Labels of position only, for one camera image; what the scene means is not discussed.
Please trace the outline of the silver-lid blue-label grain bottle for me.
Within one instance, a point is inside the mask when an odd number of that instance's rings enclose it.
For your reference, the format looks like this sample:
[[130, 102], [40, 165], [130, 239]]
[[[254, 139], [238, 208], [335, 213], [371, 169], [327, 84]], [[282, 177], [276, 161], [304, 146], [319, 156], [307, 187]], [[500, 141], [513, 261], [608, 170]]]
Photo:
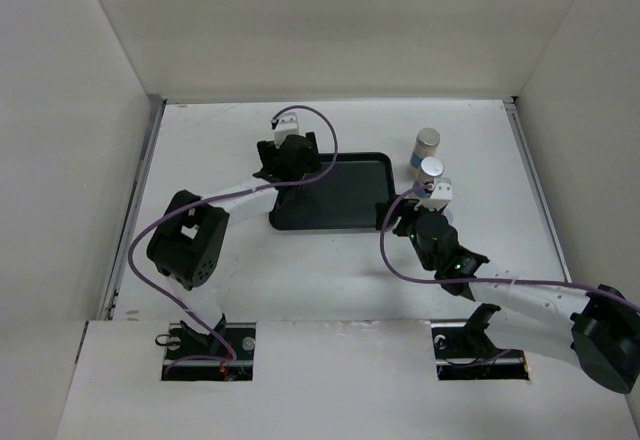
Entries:
[[431, 127], [422, 128], [417, 133], [408, 165], [408, 171], [412, 176], [417, 173], [424, 158], [436, 154], [440, 140], [440, 133]]

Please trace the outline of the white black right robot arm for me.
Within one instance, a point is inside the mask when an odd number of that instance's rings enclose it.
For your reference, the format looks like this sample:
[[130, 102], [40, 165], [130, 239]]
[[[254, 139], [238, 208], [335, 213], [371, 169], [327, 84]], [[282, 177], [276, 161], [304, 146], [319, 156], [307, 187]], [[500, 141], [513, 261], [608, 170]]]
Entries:
[[480, 278], [486, 256], [463, 247], [438, 210], [400, 196], [375, 207], [375, 227], [406, 238], [429, 284], [477, 303], [464, 325], [464, 344], [483, 356], [522, 350], [576, 366], [601, 387], [632, 392], [639, 378], [639, 307], [607, 285]]

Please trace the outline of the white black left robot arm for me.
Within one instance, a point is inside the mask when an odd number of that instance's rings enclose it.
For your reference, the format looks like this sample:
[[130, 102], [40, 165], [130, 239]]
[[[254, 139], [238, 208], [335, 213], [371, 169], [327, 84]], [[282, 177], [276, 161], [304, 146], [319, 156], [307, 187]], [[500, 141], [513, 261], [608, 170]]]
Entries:
[[188, 190], [177, 192], [164, 215], [131, 244], [135, 248], [146, 235], [151, 236], [146, 257], [175, 286], [167, 290], [153, 283], [133, 259], [129, 266], [140, 280], [182, 310], [182, 328], [191, 334], [190, 346], [202, 358], [237, 358], [236, 350], [222, 332], [225, 315], [215, 308], [207, 319], [195, 300], [218, 265], [227, 231], [273, 212], [287, 194], [325, 175], [312, 132], [277, 133], [272, 140], [260, 141], [257, 149], [261, 168], [249, 180], [207, 198]]

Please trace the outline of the white-lid dark spice jar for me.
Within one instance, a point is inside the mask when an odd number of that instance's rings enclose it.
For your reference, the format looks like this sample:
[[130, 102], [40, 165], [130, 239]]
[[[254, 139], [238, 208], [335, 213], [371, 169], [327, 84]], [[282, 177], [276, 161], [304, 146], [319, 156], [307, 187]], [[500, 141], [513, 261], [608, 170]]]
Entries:
[[453, 225], [454, 224], [454, 214], [451, 210], [446, 209], [444, 211], [444, 216], [446, 217], [446, 219], [448, 220], [448, 222]]

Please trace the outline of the dark green plastic tray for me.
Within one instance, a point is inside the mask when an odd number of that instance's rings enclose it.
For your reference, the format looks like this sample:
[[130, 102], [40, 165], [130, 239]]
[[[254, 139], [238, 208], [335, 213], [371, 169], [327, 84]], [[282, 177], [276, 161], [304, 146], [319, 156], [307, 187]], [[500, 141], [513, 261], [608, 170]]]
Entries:
[[269, 213], [270, 225], [279, 231], [353, 230], [376, 227], [378, 204], [395, 196], [392, 164], [382, 152], [319, 155], [329, 174], [318, 182], [278, 196]]

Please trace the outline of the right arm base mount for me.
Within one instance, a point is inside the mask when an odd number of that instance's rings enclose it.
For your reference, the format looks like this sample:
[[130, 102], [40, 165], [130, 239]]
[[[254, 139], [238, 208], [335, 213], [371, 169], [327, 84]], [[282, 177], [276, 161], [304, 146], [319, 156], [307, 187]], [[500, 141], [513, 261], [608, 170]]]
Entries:
[[431, 324], [436, 374], [441, 381], [529, 380], [524, 353], [497, 348], [486, 334], [500, 308], [481, 304], [467, 320]]

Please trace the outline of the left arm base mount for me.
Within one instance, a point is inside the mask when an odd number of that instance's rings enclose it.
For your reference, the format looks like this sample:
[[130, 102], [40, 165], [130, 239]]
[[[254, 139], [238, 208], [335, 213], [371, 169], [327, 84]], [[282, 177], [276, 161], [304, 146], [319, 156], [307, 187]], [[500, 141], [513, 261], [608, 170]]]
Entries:
[[233, 348], [236, 357], [209, 333], [200, 333], [183, 321], [171, 323], [156, 336], [163, 349], [161, 380], [165, 382], [244, 382], [253, 379], [256, 352], [255, 323], [227, 323], [215, 330]]

